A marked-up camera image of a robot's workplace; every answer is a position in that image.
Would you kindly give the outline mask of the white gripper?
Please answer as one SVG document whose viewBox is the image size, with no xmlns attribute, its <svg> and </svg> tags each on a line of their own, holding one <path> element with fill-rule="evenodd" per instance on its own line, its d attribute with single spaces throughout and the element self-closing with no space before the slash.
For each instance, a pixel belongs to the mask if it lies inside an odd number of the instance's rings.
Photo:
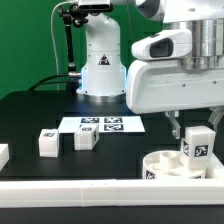
<svg viewBox="0 0 224 224">
<path fill-rule="evenodd" d="M 211 107 L 208 122 L 216 131 L 224 116 L 224 60 L 215 69 L 193 71 L 183 71 L 178 59 L 136 60 L 128 71 L 126 103 L 135 114 L 165 112 L 176 139 L 178 110 Z"/>
</svg>

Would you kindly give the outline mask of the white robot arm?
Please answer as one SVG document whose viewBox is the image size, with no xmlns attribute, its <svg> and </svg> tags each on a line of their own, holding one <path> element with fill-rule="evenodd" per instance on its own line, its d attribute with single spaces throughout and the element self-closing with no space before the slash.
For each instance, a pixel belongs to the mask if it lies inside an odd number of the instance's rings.
<svg viewBox="0 0 224 224">
<path fill-rule="evenodd" d="M 135 61 L 123 69 L 120 28 L 104 10 L 121 0 L 78 0 L 87 14 L 87 62 L 78 91 L 92 100 L 123 95 L 136 114 L 208 108 L 224 117 L 224 0 L 134 0 L 160 32 L 132 44 Z"/>
</svg>

